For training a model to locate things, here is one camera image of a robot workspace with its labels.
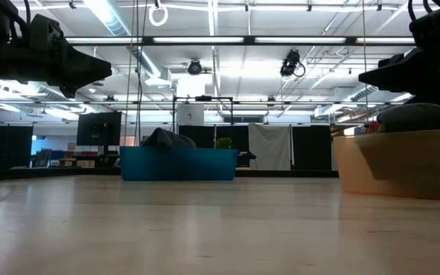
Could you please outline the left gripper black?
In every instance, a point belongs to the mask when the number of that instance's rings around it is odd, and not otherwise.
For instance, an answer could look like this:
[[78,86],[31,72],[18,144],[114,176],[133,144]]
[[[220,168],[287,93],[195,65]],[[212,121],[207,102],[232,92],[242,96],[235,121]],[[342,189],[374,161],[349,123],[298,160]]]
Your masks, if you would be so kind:
[[65,38],[46,44],[0,44],[0,79],[59,86],[63,96],[112,75],[108,61],[76,50]]

